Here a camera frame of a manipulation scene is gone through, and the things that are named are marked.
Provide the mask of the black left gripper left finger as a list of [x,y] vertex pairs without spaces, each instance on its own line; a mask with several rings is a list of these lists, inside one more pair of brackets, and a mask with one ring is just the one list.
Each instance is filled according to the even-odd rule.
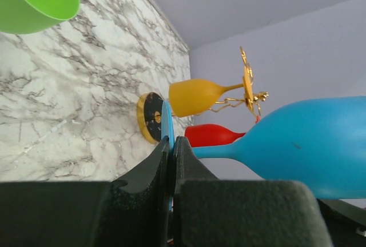
[[169,139],[109,181],[1,183],[2,246],[166,246]]

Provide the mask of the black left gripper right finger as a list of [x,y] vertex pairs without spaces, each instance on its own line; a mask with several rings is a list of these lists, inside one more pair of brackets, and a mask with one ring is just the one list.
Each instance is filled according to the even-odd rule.
[[176,246],[332,246],[316,199],[295,181],[219,180],[177,137]]

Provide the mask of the blue plastic wine glass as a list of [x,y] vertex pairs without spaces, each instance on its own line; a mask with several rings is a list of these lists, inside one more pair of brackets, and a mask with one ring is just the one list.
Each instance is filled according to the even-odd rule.
[[302,182],[318,199],[363,199],[365,97],[290,103],[239,140],[194,148],[193,154],[238,161],[265,180]]

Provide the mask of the green plastic wine glass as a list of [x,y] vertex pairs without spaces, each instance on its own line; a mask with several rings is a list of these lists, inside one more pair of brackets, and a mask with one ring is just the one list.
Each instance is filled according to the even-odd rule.
[[1,32],[31,34],[75,17],[80,0],[1,0]]

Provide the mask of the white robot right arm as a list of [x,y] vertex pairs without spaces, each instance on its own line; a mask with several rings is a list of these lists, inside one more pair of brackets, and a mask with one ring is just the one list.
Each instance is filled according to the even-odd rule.
[[356,233],[365,237],[365,209],[351,205],[341,200],[320,200],[321,203],[330,207],[334,212],[348,220],[357,223]]

